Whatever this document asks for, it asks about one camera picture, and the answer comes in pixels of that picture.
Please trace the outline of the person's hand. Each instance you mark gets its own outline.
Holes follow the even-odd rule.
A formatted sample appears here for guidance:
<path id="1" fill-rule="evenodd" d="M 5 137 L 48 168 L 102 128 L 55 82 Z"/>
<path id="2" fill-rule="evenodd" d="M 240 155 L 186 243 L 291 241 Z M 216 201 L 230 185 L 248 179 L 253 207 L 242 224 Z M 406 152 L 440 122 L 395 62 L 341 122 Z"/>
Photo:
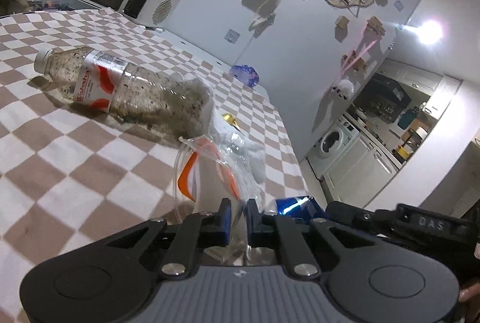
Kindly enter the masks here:
<path id="1" fill-rule="evenodd" d="M 465 307 L 465 320 L 474 322 L 479 316 L 479 282 L 466 285 L 460 290 L 459 302 Z"/>

